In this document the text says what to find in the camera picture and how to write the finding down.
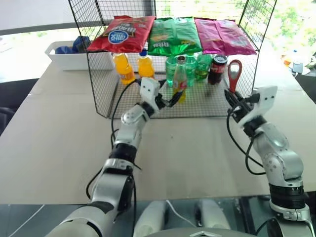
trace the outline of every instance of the soda bottle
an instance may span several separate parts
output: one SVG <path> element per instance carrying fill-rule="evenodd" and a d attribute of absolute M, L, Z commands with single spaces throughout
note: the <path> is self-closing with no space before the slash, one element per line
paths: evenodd
<path fill-rule="evenodd" d="M 193 86 L 196 67 L 197 67 L 196 58 L 193 56 L 193 53 L 188 53 L 186 55 L 186 73 L 187 73 L 188 86 Z"/>
<path fill-rule="evenodd" d="M 186 74 L 186 58 L 184 56 L 178 57 L 178 63 L 176 66 L 176 70 L 174 72 L 173 77 L 173 94 L 183 91 L 179 103 L 184 102 L 186 98 L 186 91 L 187 88 L 187 74 Z"/>
<path fill-rule="evenodd" d="M 196 80 L 201 81 L 207 77 L 208 69 L 211 65 L 213 58 L 209 54 L 200 54 L 197 57 L 197 67 L 195 70 Z"/>
<path fill-rule="evenodd" d="M 147 55 L 146 51 L 139 54 L 138 59 L 138 74 L 142 77 L 154 78 L 154 67 L 151 58 Z"/>
<path fill-rule="evenodd" d="M 121 82 L 127 85 L 135 80 L 135 74 L 132 65 L 128 62 L 128 57 L 125 53 L 115 53 L 113 54 L 113 60 L 115 63 L 115 68 Z"/>
<path fill-rule="evenodd" d="M 177 57 L 171 56 L 166 60 L 166 79 L 169 87 L 172 87 L 173 76 L 177 66 Z"/>

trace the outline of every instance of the white storage box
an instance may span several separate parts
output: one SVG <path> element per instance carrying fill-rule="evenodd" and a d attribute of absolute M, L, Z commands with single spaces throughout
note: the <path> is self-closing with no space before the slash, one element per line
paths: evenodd
<path fill-rule="evenodd" d="M 73 46 L 73 41 L 58 41 L 52 43 L 45 53 L 50 59 L 55 62 L 60 69 L 66 70 L 88 70 L 88 61 L 86 53 L 74 54 L 55 54 L 55 49 L 60 46 Z M 114 62 L 110 52 L 91 53 L 90 69 L 93 70 L 112 70 L 114 69 Z"/>

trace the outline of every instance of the white tabletop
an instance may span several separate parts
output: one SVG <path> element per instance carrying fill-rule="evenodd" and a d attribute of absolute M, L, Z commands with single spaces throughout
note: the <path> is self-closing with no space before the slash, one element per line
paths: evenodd
<path fill-rule="evenodd" d="M 314 191 L 316 106 L 281 64 L 269 61 L 267 70 L 261 59 L 256 85 L 279 86 L 265 118 L 301 156 L 305 190 Z M 248 138 L 231 124 L 246 148 Z M 0 137 L 0 203 L 86 203 L 85 186 L 111 151 L 110 132 L 110 120 L 95 112 L 88 72 L 52 63 Z M 266 177 L 247 172 L 223 118 L 151 120 L 136 163 L 139 200 L 269 193 Z"/>

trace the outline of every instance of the red can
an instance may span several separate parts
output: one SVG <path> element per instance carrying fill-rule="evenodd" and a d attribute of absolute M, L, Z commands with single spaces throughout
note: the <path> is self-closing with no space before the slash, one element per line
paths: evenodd
<path fill-rule="evenodd" d="M 227 57 L 224 55 L 216 55 L 213 58 L 213 62 L 211 64 L 211 71 L 208 74 L 208 83 L 214 85 L 220 83 L 222 80 L 222 74 L 225 71 L 227 65 Z"/>

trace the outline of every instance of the metal wire basket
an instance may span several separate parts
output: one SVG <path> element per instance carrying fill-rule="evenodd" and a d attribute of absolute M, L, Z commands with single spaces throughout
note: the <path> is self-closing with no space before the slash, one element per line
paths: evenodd
<path fill-rule="evenodd" d="M 208 17 L 213 19 L 233 19 L 246 33 L 257 55 L 235 55 L 229 62 L 239 59 L 243 71 L 237 84 L 237 91 L 243 96 L 251 94 L 258 57 L 265 37 L 270 18 L 277 0 L 68 0 L 75 22 L 81 36 L 91 40 L 98 37 L 117 15 L 142 17 L 155 15 L 161 17 Z M 128 55 L 135 73 L 138 72 L 137 53 Z M 113 105 L 116 104 L 124 85 L 119 82 L 115 70 L 97 70 L 106 62 L 98 57 L 98 53 L 87 52 L 89 74 L 94 96 L 96 111 L 106 118 L 112 116 Z M 153 56 L 155 78 L 165 79 L 165 57 Z M 218 85 L 195 83 L 187 88 L 184 103 L 176 104 L 172 109 L 161 111 L 155 118 L 184 117 L 219 117 L 226 116 L 228 104 L 224 89 L 228 88 L 228 76 Z M 161 89 L 165 98 L 172 96 L 172 88 Z M 114 118 L 140 102 L 139 86 L 132 85 L 122 97 Z"/>

